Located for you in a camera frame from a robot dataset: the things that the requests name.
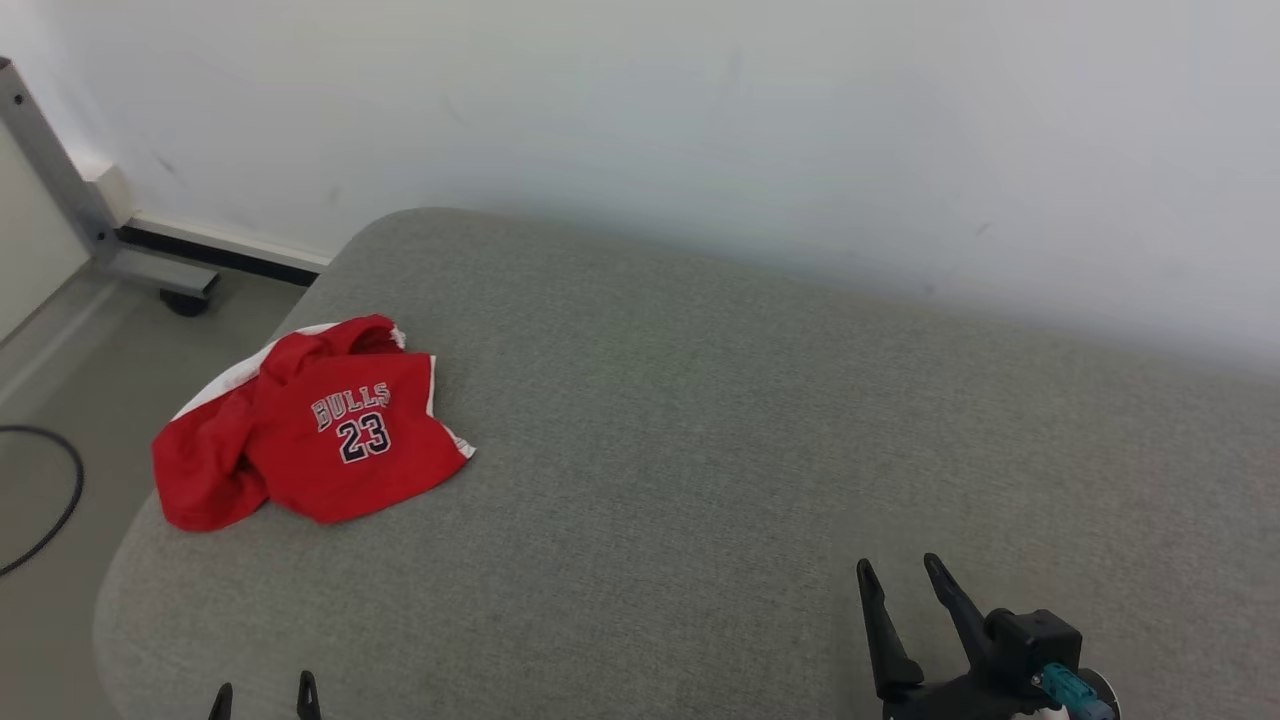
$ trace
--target black cable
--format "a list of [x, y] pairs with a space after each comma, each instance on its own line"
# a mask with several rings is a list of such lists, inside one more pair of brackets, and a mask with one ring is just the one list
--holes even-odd
[[49, 438], [55, 443], [58, 443], [59, 446], [61, 446], [61, 448], [67, 451], [67, 455], [70, 455], [72, 462], [76, 464], [76, 491], [72, 492], [72, 498], [67, 503], [67, 509], [63, 510], [63, 516], [59, 518], [56, 523], [54, 523], [54, 527], [50, 528], [47, 533], [45, 533], [45, 537], [40, 538], [40, 542], [32, 546], [32, 548], [28, 550], [27, 552], [22, 553], [22, 557], [5, 565], [4, 568], [0, 568], [0, 578], [3, 578], [4, 575], [8, 575], [9, 573], [17, 570], [18, 566], [20, 566], [23, 562], [35, 557], [37, 552], [40, 552], [41, 550], [44, 550], [46, 544], [49, 544], [49, 541], [54, 539], [54, 536], [58, 534], [58, 530], [61, 530], [63, 525], [67, 524], [67, 519], [72, 516], [72, 511], [76, 510], [76, 505], [79, 502], [79, 496], [84, 491], [84, 461], [81, 460], [79, 452], [76, 451], [76, 446], [73, 446], [70, 441], [68, 441], [67, 438], [52, 430], [46, 430], [45, 428], [36, 428], [32, 425], [0, 425], [0, 433], [31, 433], [41, 436], [44, 438]]

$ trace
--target black clamp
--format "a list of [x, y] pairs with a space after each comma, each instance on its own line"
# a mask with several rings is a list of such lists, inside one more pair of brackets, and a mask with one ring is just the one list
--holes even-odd
[[[214, 708], [209, 720], [232, 720], [232, 684], [224, 683], [214, 697]], [[320, 717], [320, 696], [316, 693], [316, 676], [303, 670], [298, 679], [298, 720], [323, 720]]]

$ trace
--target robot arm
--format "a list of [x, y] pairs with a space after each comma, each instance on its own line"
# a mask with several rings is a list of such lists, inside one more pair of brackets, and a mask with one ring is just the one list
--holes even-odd
[[1080, 669], [1079, 630], [1048, 610], [1015, 615], [997, 609], [986, 619], [937, 555], [924, 570], [938, 602], [951, 614], [969, 671], [946, 683], [925, 683], [884, 610], [884, 589], [870, 561], [858, 562], [858, 589], [867, 624], [876, 694], [886, 720], [1119, 720], [1120, 706], [1106, 680]]

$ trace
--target red jersey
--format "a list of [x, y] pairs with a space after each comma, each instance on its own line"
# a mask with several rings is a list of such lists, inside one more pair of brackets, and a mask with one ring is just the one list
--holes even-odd
[[270, 498], [320, 523], [443, 483], [475, 448], [434, 418], [435, 359], [380, 315], [305, 328], [230, 368], [152, 443], [165, 518], [215, 530]]

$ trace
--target gray fabric surface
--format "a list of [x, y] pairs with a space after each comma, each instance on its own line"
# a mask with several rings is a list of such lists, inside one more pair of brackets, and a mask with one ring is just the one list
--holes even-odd
[[1280, 705], [1280, 391], [443, 210], [374, 223], [284, 328], [385, 313], [479, 447], [320, 527], [212, 534], [152, 497], [102, 587], [125, 719], [878, 717], [852, 565], [908, 650], [964, 657], [920, 566], [1050, 607], [1129, 717]]

